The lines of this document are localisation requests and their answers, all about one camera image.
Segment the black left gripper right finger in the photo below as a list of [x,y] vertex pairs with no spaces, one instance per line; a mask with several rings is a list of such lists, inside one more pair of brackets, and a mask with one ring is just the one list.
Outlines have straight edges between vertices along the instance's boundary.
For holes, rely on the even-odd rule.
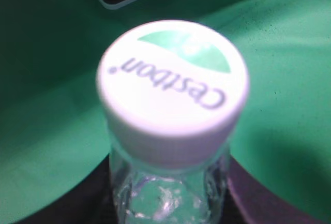
[[330,153],[312,150],[232,150],[252,178],[285,202],[330,223]]

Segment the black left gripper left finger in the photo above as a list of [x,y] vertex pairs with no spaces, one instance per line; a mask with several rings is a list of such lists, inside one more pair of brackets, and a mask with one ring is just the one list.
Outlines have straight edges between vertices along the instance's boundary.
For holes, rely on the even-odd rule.
[[28,223],[113,223],[109,157],[64,196],[29,216]]

